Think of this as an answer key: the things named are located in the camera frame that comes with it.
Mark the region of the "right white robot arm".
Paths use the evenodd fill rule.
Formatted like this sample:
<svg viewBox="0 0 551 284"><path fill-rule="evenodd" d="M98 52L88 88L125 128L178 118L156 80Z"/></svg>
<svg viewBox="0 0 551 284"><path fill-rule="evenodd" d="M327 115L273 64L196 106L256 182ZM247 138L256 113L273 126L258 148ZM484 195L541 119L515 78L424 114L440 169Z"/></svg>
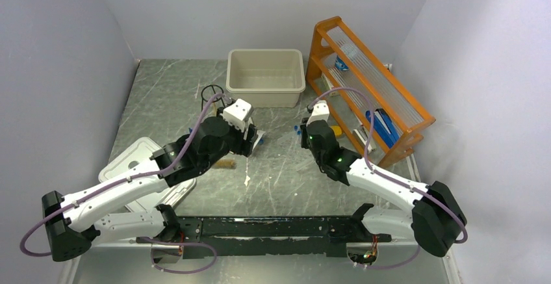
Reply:
<svg viewBox="0 0 551 284"><path fill-rule="evenodd" d="M427 185L375 166L340 146L324 120L310 122L304 118L300 131L301 146L312 153L323 174L395 205L395 209L372 206L359 211L350 225L356 240L366 241L372 235L414 240L436 257L444 257L452 245L467 241L467 219L446 184L436 181Z"/></svg>

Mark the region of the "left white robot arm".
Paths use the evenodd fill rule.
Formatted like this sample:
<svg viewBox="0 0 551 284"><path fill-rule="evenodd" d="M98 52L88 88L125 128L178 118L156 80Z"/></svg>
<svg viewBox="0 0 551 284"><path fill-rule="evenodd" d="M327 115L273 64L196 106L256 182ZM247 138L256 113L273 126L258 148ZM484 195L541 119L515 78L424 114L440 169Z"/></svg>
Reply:
<svg viewBox="0 0 551 284"><path fill-rule="evenodd" d="M134 214L116 214L115 210L195 179L229 153L249 157L257 139L257 128L250 120L211 116L114 179L73 194L56 190L45 194L42 209L48 256L55 262L68 261L92 246L131 237L175 240L181 228L171 206L161 203Z"/></svg>

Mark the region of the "clear test tube rack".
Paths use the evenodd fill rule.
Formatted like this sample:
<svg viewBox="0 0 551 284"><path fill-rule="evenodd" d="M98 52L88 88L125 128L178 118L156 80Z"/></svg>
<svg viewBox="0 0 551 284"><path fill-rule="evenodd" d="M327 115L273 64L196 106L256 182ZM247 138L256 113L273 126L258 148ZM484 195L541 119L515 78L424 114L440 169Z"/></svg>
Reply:
<svg viewBox="0 0 551 284"><path fill-rule="evenodd" d="M279 149L276 151L282 159L284 170L305 173L307 171L318 171L318 167L311 152L301 147L301 135L296 132L289 132L277 139Z"/></svg>

